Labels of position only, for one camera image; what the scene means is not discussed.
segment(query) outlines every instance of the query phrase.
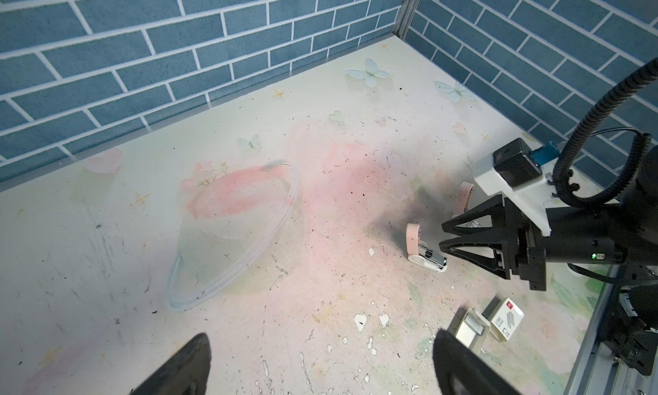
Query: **table surface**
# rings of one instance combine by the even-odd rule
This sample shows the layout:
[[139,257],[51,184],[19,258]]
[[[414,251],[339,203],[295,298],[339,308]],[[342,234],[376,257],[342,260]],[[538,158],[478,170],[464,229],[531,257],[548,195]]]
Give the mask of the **table surface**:
[[[374,88],[345,73],[366,58],[390,74]],[[0,193],[6,393],[127,394],[206,332],[209,393],[438,394],[436,330],[499,294],[526,315],[480,356],[561,394],[600,283],[407,261],[406,224],[446,239],[475,161],[539,146],[434,81],[454,84],[388,38]]]

